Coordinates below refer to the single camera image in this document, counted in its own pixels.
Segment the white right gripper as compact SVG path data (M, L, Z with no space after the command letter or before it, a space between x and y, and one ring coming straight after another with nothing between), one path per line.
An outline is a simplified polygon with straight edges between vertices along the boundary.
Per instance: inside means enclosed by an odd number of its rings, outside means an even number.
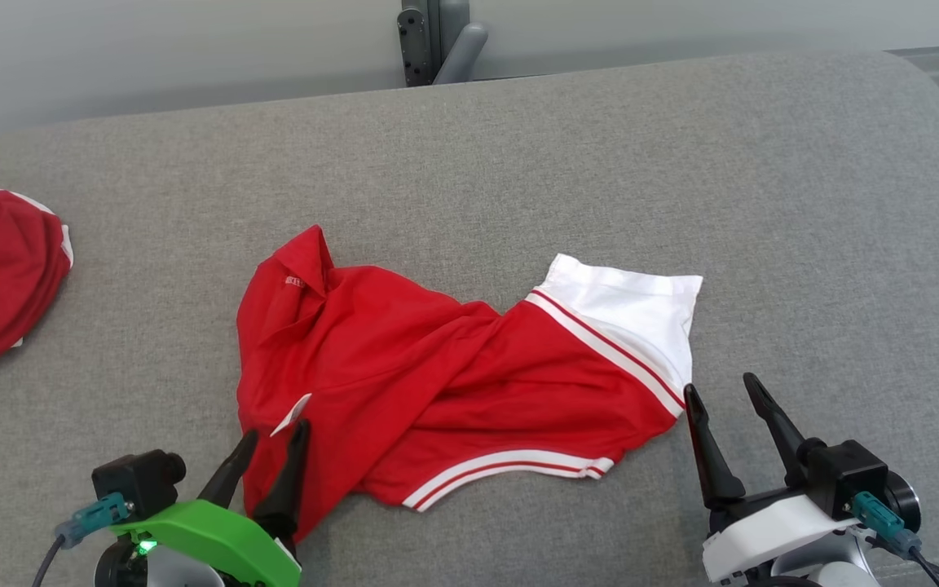
M801 490L809 489L809 454L827 448L804 438L752 372L743 383L756 415L766 423L790 489L746 497L709 428L708 410L694 384L683 391L694 464L709 534L702 565L714 585L864 585L867 528L853 516L828 515Z

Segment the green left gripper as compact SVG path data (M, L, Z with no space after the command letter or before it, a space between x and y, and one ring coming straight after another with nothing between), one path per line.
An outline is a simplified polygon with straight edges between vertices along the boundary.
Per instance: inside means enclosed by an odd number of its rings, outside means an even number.
M298 586L302 568L293 544L301 515L311 424L299 420L271 490L253 519L228 510L258 446L243 435L194 501L178 502L137 523L112 525L147 559L149 586Z

